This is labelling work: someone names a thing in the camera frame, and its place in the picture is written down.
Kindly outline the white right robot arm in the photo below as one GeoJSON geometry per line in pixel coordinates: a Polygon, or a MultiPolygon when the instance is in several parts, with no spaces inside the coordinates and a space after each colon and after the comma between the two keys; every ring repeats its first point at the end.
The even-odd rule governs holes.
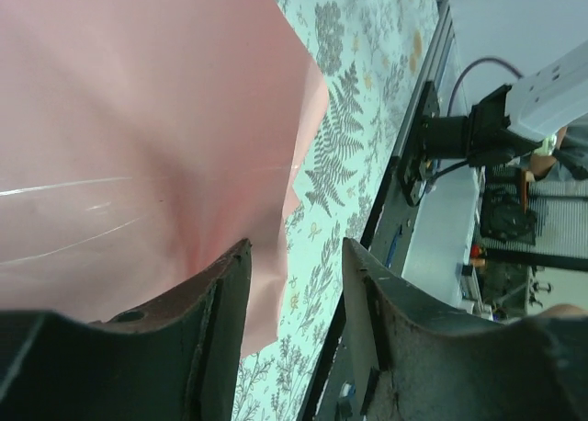
{"type": "Polygon", "coordinates": [[[587,46],[581,44],[554,63],[512,85],[502,85],[466,116],[439,116],[433,82],[424,85],[398,163],[397,179],[407,204],[419,205],[424,192],[445,171],[430,161],[452,159],[463,166],[506,164],[531,154],[551,154],[577,180],[587,166],[556,149],[558,130],[587,112],[587,46]]]}

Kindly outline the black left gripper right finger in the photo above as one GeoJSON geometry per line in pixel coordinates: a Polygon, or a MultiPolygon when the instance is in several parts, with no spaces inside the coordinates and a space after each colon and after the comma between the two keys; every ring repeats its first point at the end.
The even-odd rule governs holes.
{"type": "Polygon", "coordinates": [[[587,320],[499,324],[456,309],[343,241],[356,398],[369,420],[584,420],[587,320]]]}

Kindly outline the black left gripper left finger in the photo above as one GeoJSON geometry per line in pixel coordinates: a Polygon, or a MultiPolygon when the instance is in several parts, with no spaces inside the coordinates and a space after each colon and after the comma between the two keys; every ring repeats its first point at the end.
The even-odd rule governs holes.
{"type": "Polygon", "coordinates": [[[1,314],[4,420],[228,420],[252,272],[242,240],[108,322],[1,314]]]}

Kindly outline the pink wrapping paper sheet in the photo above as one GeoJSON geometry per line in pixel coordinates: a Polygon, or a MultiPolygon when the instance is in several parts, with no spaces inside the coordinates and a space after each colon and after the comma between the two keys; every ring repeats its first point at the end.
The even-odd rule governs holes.
{"type": "Polygon", "coordinates": [[[2,308],[106,321],[245,238],[270,345],[327,105],[275,0],[1,0],[2,308]]]}

